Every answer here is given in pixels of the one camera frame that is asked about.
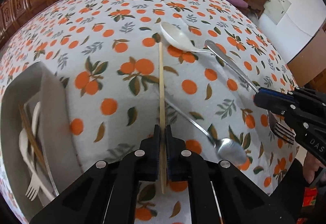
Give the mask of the person's right hand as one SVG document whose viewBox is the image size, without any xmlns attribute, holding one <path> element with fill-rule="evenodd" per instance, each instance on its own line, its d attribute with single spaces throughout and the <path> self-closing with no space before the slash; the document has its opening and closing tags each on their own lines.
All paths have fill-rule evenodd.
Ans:
<svg viewBox="0 0 326 224">
<path fill-rule="evenodd" d="M 325 166 L 315 156 L 307 152 L 303 164 L 303 176 L 309 184 L 314 180 L 315 172 L 320 167 L 324 168 Z"/>
</svg>

